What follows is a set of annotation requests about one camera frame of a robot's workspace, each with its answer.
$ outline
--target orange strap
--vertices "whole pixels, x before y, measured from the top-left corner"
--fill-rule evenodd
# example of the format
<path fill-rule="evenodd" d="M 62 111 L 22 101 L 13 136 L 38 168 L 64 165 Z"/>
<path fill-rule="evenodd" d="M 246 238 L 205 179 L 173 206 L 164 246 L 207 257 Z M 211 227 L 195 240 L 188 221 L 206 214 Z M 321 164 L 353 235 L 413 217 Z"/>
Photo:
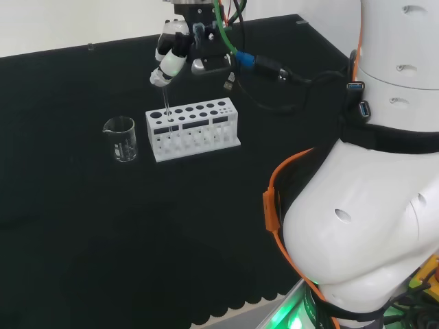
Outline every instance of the orange strap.
<path fill-rule="evenodd" d="M 359 40 L 358 40 L 358 48 L 357 48 L 357 59 L 355 60 L 355 66 L 352 76 L 352 81 L 356 80 L 358 65 L 359 65 L 359 55 L 361 53 L 361 46 L 363 44 L 363 13 L 361 13 L 361 23 L 359 28 Z"/>
<path fill-rule="evenodd" d="M 299 268 L 293 263 L 292 259 L 289 257 L 287 250 L 283 247 L 283 244 L 281 242 L 281 239 L 279 238 L 279 229 L 281 228 L 281 225 L 279 223 L 279 218 L 276 213 L 276 205 L 275 205 L 275 192 L 274 192 L 274 181 L 276 179 L 276 176 L 291 162 L 299 159 L 300 157 L 304 156 L 305 154 L 309 153 L 312 149 L 308 149 L 307 151 L 303 151 L 300 153 L 297 153 L 291 157 L 289 157 L 287 160 L 282 162 L 274 171 L 272 174 L 272 177 L 270 179 L 270 185 L 268 186 L 268 190 L 263 194 L 263 209 L 264 209 L 264 215 L 265 215 L 265 226 L 268 231 L 270 231 L 273 236 L 274 240 L 276 240 L 276 243 L 281 250 L 284 257 L 288 260 L 290 265 L 293 267 L 294 271 L 297 272 L 299 276 L 302 277 L 302 279 L 308 284 L 308 286 L 313 289 L 314 293 L 323 301 L 325 301 L 325 298 L 323 294 L 318 290 L 316 285 L 310 281 L 306 276 L 303 275 L 303 273 L 300 271 Z M 332 318 L 332 321 L 334 323 L 335 329 L 340 329 L 340 325 L 338 324 L 338 321 L 336 318 Z"/>

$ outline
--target green cable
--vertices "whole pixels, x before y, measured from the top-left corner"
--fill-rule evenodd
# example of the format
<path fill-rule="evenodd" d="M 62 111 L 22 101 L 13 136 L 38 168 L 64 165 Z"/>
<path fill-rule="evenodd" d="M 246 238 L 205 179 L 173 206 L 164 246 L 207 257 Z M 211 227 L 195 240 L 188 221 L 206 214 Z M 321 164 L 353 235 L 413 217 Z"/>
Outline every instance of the green cable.
<path fill-rule="evenodd" d="M 219 9 L 220 3 L 218 0 L 214 0 L 213 4 L 215 6 L 215 16 L 217 18 L 217 25 L 218 25 L 218 29 L 219 29 L 219 32 L 221 34 L 222 40 L 224 41 L 226 46 L 230 49 L 230 51 L 232 51 L 232 54 L 236 55 L 238 50 L 230 43 L 229 39 L 227 38 L 226 31 L 224 31 L 224 27 L 222 26 L 221 12 Z"/>

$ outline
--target robot end effector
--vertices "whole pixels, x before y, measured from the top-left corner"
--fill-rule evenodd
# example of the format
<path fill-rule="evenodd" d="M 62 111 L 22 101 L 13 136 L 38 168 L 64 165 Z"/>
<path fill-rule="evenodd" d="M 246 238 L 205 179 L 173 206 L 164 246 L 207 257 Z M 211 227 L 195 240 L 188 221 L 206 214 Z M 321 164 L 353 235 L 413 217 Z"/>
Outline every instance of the robot end effector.
<path fill-rule="evenodd" d="M 161 63 L 152 71 L 151 83 L 167 86 L 185 65 L 191 45 L 192 37 L 185 21 L 166 22 L 156 49 L 156 59 Z"/>
<path fill-rule="evenodd" d="M 156 59 L 161 63 L 151 74 L 151 84 L 167 86 L 185 62 L 192 62 L 194 74 L 227 69 L 230 57 L 221 38 L 217 38 L 213 0 L 168 2 L 174 4 L 175 14 L 183 15 L 185 21 L 166 21 L 156 48 Z"/>

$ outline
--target yellow component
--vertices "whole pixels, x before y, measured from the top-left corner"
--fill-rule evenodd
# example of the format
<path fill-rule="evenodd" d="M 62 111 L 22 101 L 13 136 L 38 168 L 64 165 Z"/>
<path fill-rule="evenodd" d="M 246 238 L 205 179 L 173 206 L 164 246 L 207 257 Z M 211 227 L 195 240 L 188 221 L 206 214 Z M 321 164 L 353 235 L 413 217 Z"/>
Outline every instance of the yellow component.
<path fill-rule="evenodd" d="M 422 283 L 424 283 L 423 279 L 428 276 L 431 271 L 437 269 L 438 266 L 439 255 L 433 255 L 424 265 L 424 267 L 418 271 L 412 281 L 410 281 L 409 287 L 416 288 L 417 286 L 420 286 Z M 436 280 L 435 276 L 432 276 L 428 282 L 431 284 L 431 288 L 426 290 L 425 292 L 439 302 L 439 282 Z"/>

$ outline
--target cable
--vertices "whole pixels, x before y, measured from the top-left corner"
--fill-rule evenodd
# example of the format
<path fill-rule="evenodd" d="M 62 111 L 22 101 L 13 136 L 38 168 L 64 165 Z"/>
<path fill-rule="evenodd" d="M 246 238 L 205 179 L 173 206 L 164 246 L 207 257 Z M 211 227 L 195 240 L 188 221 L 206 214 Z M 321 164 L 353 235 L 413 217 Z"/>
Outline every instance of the cable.
<path fill-rule="evenodd" d="M 235 4 L 236 12 L 238 13 L 239 22 L 241 23 L 241 25 L 239 27 L 241 28 L 241 34 L 242 34 L 242 51 L 245 51 L 246 50 L 246 31 L 244 29 L 244 19 L 242 18 L 242 11 L 241 11 L 241 8 L 239 7 L 238 0 L 233 0 L 233 3 Z"/>
<path fill-rule="evenodd" d="M 226 32 L 224 31 L 224 27 L 222 26 L 222 19 L 221 19 L 221 13 L 220 13 L 220 4 L 218 2 L 219 0 L 214 0 L 213 5 L 215 6 L 215 16 L 217 19 L 217 26 L 219 29 L 219 33 L 221 34 L 222 40 L 226 44 L 226 46 L 230 49 L 233 55 L 236 55 L 238 50 L 231 44 L 229 41 Z"/>
<path fill-rule="evenodd" d="M 232 9 L 232 0 L 228 0 L 227 26 L 230 19 L 230 9 Z"/>
<path fill-rule="evenodd" d="M 391 315 L 389 317 L 384 317 L 383 322 L 384 325 L 395 324 L 396 322 L 400 322 L 404 318 L 403 315 Z"/>
<path fill-rule="evenodd" d="M 297 83 L 300 84 L 301 86 L 310 87 L 310 86 L 315 86 L 321 82 L 328 83 L 337 77 L 345 77 L 345 75 L 342 72 L 344 72 L 347 69 L 347 66 L 345 66 L 339 71 L 320 72 L 311 80 L 302 78 L 299 74 L 294 73 L 288 66 L 284 66 L 283 69 L 285 70 L 285 72 L 288 73 L 288 79 L 291 83 L 293 84 Z"/>
<path fill-rule="evenodd" d="M 420 285 L 420 286 L 417 286 L 416 288 L 409 289 L 409 290 L 407 290 L 406 292 L 404 292 L 404 293 L 402 293 L 402 294 L 396 296 L 395 298 L 391 299 L 390 301 L 388 301 L 388 302 L 384 305 L 384 308 L 389 308 L 389 307 L 391 307 L 391 305 L 392 305 L 393 303 L 396 303 L 397 301 L 403 299 L 404 297 L 407 297 L 408 295 L 413 295 L 413 294 L 415 294 L 415 293 L 420 293 L 420 292 L 422 292 L 422 291 L 424 291 L 424 290 L 426 290 L 426 289 L 429 289 L 429 288 L 431 288 L 431 284 L 430 284 L 430 283 L 424 283 L 424 284 L 422 284 L 422 285 Z"/>
<path fill-rule="evenodd" d="M 317 306 L 317 304 L 316 304 L 316 324 L 315 324 L 315 327 L 316 327 L 316 329 L 320 329 L 320 317 L 319 317 L 319 314 L 320 312 L 318 311 L 318 306 Z"/>
<path fill-rule="evenodd" d="M 382 329 L 384 325 L 384 316 L 382 315 L 378 321 L 378 329 Z"/>
<path fill-rule="evenodd" d="M 428 274 L 428 276 L 425 277 L 424 282 L 429 282 L 430 279 L 436 274 L 436 271 L 437 271 L 437 270 L 438 270 L 438 269 L 434 269 L 433 271 L 431 271 L 431 272 Z"/>
<path fill-rule="evenodd" d="M 239 8 L 241 9 L 241 12 L 243 12 L 244 9 L 246 9 L 246 6 L 247 6 L 247 0 L 241 0 L 241 3 L 239 4 Z M 238 11 L 236 11 L 236 13 L 233 14 L 232 18 L 229 19 L 228 24 L 232 25 L 238 18 L 239 18 Z"/>
<path fill-rule="evenodd" d="M 397 310 L 400 310 L 401 312 L 407 312 L 409 310 L 408 308 L 403 308 L 397 304 L 392 304 L 392 307 L 397 309 Z"/>
<path fill-rule="evenodd" d="M 241 81 L 239 81 L 239 78 L 237 78 L 238 86 L 240 87 L 242 93 L 250 98 L 253 103 L 260 109 L 268 111 L 270 113 L 279 114 L 279 115 L 288 115 L 288 114 L 296 114 L 297 110 L 299 110 L 299 107 L 296 104 L 287 104 L 287 105 L 281 105 L 277 108 L 269 105 L 265 105 L 261 103 L 260 101 L 256 100 L 241 84 Z"/>

